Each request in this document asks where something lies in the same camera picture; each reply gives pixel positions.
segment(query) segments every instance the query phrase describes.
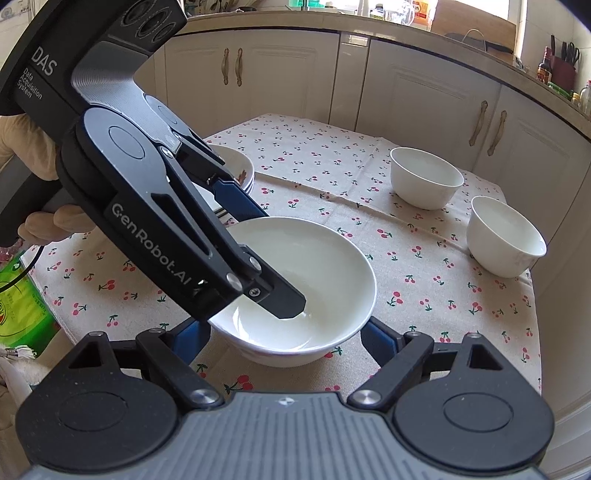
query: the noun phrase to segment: metal pivot cap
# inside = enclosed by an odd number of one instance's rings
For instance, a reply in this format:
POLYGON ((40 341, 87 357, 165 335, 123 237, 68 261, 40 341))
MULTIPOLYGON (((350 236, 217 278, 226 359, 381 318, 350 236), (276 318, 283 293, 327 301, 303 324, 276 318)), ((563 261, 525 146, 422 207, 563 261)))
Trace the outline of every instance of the metal pivot cap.
POLYGON ((234 290, 242 291, 242 282, 240 282, 240 279, 236 275, 229 273, 226 275, 226 280, 234 290))
POLYGON ((173 153, 166 147, 160 147, 160 151, 166 155, 168 158, 174 158, 173 153))
POLYGON ((351 394, 351 399, 359 405, 371 406, 378 403, 382 395, 374 390, 357 390, 351 394))
POLYGON ((211 405, 220 399, 219 393, 214 390, 209 390, 208 388, 193 390, 189 397, 197 405, 211 405))

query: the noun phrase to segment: stack of plates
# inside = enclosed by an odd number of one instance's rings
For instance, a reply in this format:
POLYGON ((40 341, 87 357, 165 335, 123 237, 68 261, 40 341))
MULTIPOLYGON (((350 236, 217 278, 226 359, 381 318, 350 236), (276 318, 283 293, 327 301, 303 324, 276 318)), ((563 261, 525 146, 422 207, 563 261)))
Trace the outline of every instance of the stack of plates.
MULTIPOLYGON (((250 194, 255 186, 255 166, 244 153, 235 150, 234 148, 224 147, 223 145, 210 145, 210 147, 220 156, 220 158, 226 163, 226 168, 234 176, 235 179, 246 172, 246 179, 242 182, 242 189, 250 194)), ((205 199, 207 204, 220 217, 225 215, 227 212, 222 206, 215 201, 213 193, 195 185, 201 196, 205 199)))

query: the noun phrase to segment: table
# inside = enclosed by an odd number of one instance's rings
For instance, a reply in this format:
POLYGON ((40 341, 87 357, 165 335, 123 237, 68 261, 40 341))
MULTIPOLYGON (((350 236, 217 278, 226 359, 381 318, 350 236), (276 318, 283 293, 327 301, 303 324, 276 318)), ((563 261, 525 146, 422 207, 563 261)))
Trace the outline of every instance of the table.
MULTIPOLYGON (((541 391, 529 272, 496 278, 470 257, 466 245, 471 198, 484 194, 505 201, 498 186, 463 172, 463 187, 444 209, 420 210, 392 192, 389 151, 396 145, 281 115, 260 116, 207 141, 237 148, 253 160, 251 196, 270 215, 324 224, 362 250, 378 281, 377 318, 399 332, 427 333, 436 342, 483 333, 541 391)), ((34 250, 27 252, 25 260, 33 255, 34 250)), ((187 317, 98 229, 49 245, 31 276, 74 341, 91 330, 129 339, 187 317)), ((359 335, 312 364, 278 369, 242 358, 215 332, 192 366, 226 394, 255 389, 348 395, 378 369, 359 335)))

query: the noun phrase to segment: triangular cutout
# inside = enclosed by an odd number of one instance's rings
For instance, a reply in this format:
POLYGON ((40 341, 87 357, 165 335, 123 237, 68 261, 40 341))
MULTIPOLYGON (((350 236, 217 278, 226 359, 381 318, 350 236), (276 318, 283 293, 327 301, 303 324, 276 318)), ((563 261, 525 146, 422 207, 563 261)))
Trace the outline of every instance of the triangular cutout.
POLYGON ((484 345, 473 345, 470 352, 470 368, 479 368, 481 370, 503 370, 503 367, 495 360, 484 345))
POLYGON ((74 361, 70 364, 69 368, 92 368, 100 367, 103 362, 100 359, 99 346, 96 342, 90 342, 84 350, 82 350, 74 361))

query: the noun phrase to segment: countertop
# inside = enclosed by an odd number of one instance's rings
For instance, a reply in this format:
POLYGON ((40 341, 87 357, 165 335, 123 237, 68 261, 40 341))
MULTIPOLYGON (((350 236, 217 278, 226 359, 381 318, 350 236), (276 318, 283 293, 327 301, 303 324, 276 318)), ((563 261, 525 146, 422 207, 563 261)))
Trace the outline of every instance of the countertop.
POLYGON ((334 12, 261 11, 201 15, 189 18, 187 25, 178 35, 242 28, 303 28, 344 31, 416 48, 476 70, 523 93, 591 140, 591 122, 587 117, 546 85, 482 50, 418 28, 334 12))

